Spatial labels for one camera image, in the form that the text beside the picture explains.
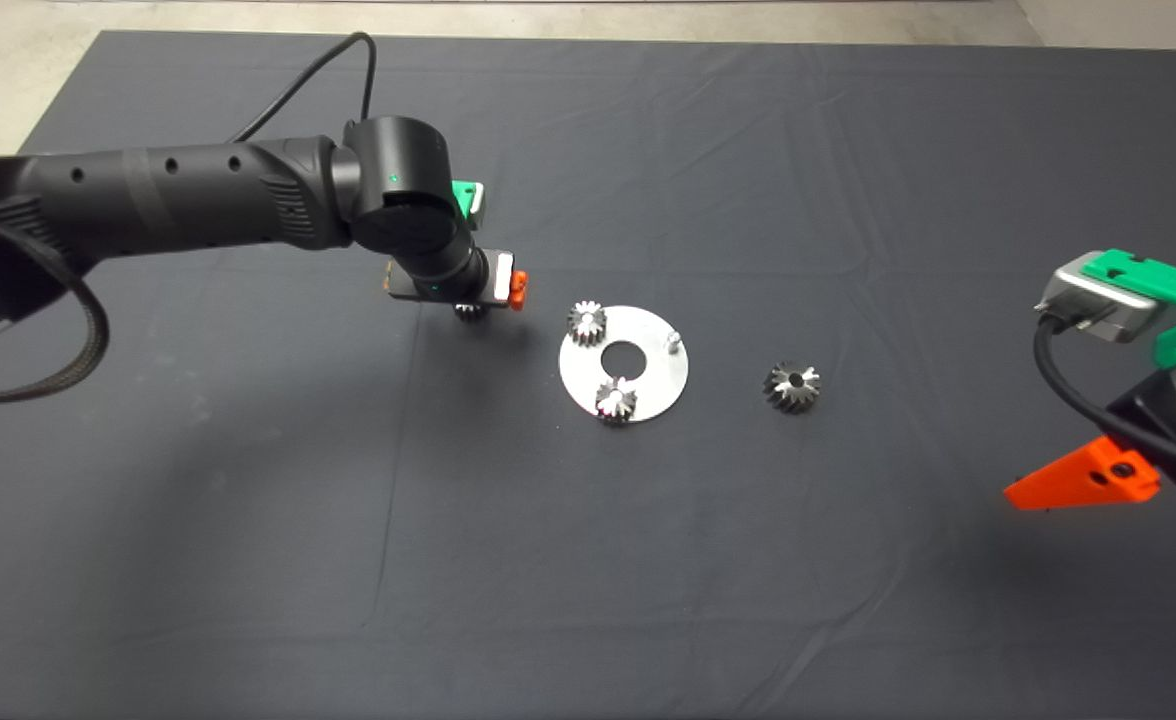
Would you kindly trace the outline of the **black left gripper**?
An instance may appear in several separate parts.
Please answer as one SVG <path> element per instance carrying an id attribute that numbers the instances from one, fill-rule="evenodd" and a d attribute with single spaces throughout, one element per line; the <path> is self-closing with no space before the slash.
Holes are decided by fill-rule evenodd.
<path id="1" fill-rule="evenodd" d="M 382 291 L 392 299 L 422 304 L 507 304 L 519 313 L 527 301 L 528 273 L 515 269 L 507 249 L 482 249 L 472 238 L 442 249 L 392 256 Z"/>

